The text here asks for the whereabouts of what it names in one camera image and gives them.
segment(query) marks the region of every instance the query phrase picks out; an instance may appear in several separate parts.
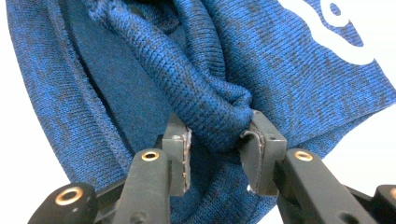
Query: blue knit fabric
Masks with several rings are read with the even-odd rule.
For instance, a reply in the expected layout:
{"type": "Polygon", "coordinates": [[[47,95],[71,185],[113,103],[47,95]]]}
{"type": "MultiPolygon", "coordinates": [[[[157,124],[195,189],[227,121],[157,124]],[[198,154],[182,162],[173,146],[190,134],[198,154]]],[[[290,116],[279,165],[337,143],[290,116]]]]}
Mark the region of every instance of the blue knit fabric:
{"type": "MultiPolygon", "coordinates": [[[[275,204],[247,193],[235,151],[251,108],[288,147],[324,157],[396,102],[376,61],[346,62],[278,1],[128,3],[8,0],[9,28],[37,117],[71,181],[101,189],[125,177],[172,111],[193,130],[191,189],[171,199],[172,222],[255,223],[275,204]]],[[[326,29],[364,46],[352,23],[333,27],[319,1],[306,3],[326,29]]]]}

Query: brass screw hole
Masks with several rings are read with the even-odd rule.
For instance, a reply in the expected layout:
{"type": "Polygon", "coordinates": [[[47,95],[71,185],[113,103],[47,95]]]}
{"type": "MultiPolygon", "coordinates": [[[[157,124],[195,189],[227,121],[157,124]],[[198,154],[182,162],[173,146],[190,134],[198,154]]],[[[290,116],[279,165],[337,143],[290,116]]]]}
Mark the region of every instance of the brass screw hole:
{"type": "Polygon", "coordinates": [[[391,190],[390,190],[390,195],[392,195],[392,197],[393,197],[394,199],[396,199],[396,189],[391,189],[391,190]]]}
{"type": "Polygon", "coordinates": [[[61,206],[69,205],[75,203],[79,198],[81,198],[83,190],[79,187],[73,187],[65,189],[55,199],[55,202],[61,206]]]}
{"type": "Polygon", "coordinates": [[[294,156],[299,159],[300,161],[312,161],[314,158],[311,156],[311,154],[306,153],[304,151],[296,151],[294,153],[294,156]]]}
{"type": "Polygon", "coordinates": [[[160,157],[160,154],[155,151],[148,151],[142,155],[143,161],[155,161],[160,157]]]}

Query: blue sweater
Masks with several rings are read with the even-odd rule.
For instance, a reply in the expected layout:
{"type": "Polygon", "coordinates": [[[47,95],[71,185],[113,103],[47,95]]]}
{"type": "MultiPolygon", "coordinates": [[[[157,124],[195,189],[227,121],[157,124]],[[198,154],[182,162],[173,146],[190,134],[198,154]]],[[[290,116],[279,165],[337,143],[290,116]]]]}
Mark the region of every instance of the blue sweater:
{"type": "Polygon", "coordinates": [[[175,223],[255,223],[275,198],[250,195],[235,146],[260,110],[324,157],[396,102],[359,32],[319,1],[7,1],[26,88],[71,181],[127,175],[172,112],[193,131],[191,189],[175,223]]]}

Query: white background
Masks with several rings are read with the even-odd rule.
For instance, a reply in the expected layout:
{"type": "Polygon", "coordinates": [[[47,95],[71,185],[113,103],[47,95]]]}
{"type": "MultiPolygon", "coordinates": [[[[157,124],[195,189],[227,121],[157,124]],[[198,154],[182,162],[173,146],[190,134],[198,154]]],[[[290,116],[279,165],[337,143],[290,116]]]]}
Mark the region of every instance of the white background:
{"type": "MultiPolygon", "coordinates": [[[[396,86],[396,4],[344,1],[366,47],[396,86]]],[[[55,189],[68,180],[43,134],[24,88],[0,1],[0,202],[4,223],[27,223],[55,189]]],[[[350,132],[325,159],[340,182],[373,195],[396,184],[396,105],[350,132]]],[[[274,209],[262,223],[281,223],[274,209]]]]}

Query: white graphic print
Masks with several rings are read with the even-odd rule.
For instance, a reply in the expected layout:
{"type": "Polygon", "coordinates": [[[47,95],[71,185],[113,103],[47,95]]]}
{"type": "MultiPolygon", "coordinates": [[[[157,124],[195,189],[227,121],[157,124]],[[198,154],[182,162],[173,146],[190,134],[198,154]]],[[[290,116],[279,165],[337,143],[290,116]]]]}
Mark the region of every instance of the white graphic print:
{"type": "MultiPolygon", "coordinates": [[[[374,55],[364,46],[356,47],[349,44],[343,37],[327,29],[321,22],[317,12],[304,0],[278,0],[283,8],[288,9],[303,19],[311,31],[312,38],[323,47],[332,50],[343,60],[364,65],[371,63],[374,55]]],[[[321,0],[320,6],[323,17],[327,23],[334,27],[344,27],[349,23],[349,18],[341,11],[340,15],[334,15],[331,4],[336,4],[341,11],[342,1],[321,0]]]]}

